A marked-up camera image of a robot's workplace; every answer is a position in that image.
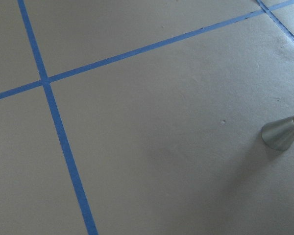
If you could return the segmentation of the steel double jigger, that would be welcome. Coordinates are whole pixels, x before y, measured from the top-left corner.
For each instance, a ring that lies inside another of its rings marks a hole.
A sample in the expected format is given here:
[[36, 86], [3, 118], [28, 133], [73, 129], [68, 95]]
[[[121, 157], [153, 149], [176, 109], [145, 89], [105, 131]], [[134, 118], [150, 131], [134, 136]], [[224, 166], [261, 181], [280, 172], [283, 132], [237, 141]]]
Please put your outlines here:
[[261, 137], [271, 149], [286, 151], [294, 142], [294, 116], [265, 124]]

